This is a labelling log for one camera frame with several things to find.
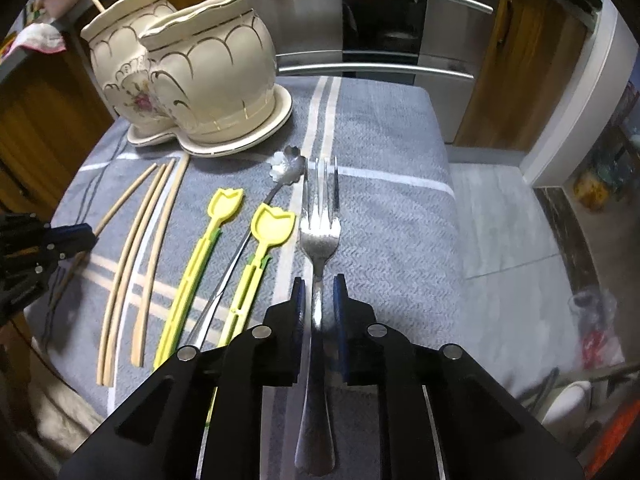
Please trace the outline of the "silver steel fork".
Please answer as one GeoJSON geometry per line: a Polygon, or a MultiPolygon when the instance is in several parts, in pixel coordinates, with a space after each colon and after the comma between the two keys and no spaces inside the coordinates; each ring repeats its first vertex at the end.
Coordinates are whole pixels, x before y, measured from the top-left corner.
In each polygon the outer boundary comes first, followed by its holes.
{"type": "Polygon", "coordinates": [[[302,420],[295,450],[295,467],[323,477],[335,468],[335,451],[326,397],[322,313],[323,271],[340,242],[340,185],[336,161],[319,158],[314,176],[303,187],[299,245],[312,266],[307,379],[302,420]]]}

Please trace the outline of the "silver flower-handle spoon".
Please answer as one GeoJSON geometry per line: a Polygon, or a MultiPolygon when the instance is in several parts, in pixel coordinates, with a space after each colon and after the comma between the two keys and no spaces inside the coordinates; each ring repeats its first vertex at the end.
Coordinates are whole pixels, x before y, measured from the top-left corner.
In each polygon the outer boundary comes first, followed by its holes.
{"type": "Polygon", "coordinates": [[[307,166],[306,158],[299,148],[288,145],[283,151],[275,152],[268,159],[268,162],[271,166],[270,177],[274,185],[266,198],[256,208],[252,220],[250,220],[250,226],[235,249],[213,296],[207,301],[203,312],[186,340],[188,346],[203,347],[209,326],[213,322],[234,269],[240,262],[246,245],[251,238],[254,238],[257,240],[257,248],[253,257],[244,266],[238,286],[236,286],[229,312],[224,320],[224,327],[218,339],[218,346],[226,346],[234,337],[245,330],[248,315],[252,310],[260,282],[262,281],[262,274],[264,274],[269,261],[269,249],[283,245],[293,233],[296,213],[280,207],[273,207],[271,202],[281,188],[290,186],[303,177],[307,166]]]}

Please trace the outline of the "grey striped table cloth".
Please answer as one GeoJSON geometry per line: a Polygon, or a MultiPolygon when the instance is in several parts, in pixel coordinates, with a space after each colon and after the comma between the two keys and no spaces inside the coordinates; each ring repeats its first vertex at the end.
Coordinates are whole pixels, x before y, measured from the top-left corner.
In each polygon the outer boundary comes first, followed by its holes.
{"type": "Polygon", "coordinates": [[[162,247],[144,236],[132,266],[112,267],[128,285],[140,285],[149,256],[157,258],[142,366],[130,359],[141,307],[130,287],[116,349],[98,355],[113,284],[98,270],[122,252],[136,200],[108,222],[60,302],[29,309],[30,327],[54,365],[97,413],[114,411],[166,358],[160,343],[171,335],[172,302],[186,304],[183,327],[192,330],[230,262],[236,269],[210,326],[215,344],[261,321],[270,304],[288,298],[297,275],[311,276],[297,246],[304,184],[274,182],[291,150],[306,165],[324,160],[340,178],[340,244],[326,274],[346,275],[380,321],[419,344],[437,344],[451,333],[462,271],[456,200],[432,95],[340,77],[285,77],[281,86],[288,121],[239,154],[182,156],[183,177],[169,179],[160,193],[172,203],[162,247]]]}

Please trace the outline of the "pink white dish cloth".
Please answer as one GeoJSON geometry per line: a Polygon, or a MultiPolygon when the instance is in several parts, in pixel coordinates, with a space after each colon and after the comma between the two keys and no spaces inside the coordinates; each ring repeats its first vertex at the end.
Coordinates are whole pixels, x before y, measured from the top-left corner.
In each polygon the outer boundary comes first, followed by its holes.
{"type": "Polygon", "coordinates": [[[53,54],[65,51],[66,44],[62,32],[52,24],[32,23],[17,34],[10,53],[18,48],[53,54]]]}

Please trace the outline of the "cream ceramic double utensil holder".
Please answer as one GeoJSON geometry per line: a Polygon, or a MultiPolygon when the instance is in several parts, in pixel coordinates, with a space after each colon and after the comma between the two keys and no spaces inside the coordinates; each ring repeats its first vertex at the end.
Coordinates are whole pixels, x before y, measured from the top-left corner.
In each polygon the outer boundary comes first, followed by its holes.
{"type": "Polygon", "coordinates": [[[292,114],[276,50],[252,0],[118,0],[81,29],[107,103],[146,148],[176,140],[198,157],[252,148],[292,114]]]}

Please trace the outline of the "built-in steel oven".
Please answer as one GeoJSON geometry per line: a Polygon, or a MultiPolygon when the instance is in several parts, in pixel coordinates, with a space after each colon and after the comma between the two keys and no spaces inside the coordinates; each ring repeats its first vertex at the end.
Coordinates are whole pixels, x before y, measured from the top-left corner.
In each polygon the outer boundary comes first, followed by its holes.
{"type": "Polygon", "coordinates": [[[332,74],[427,91],[454,142],[498,0],[254,0],[283,75],[332,74]]]}

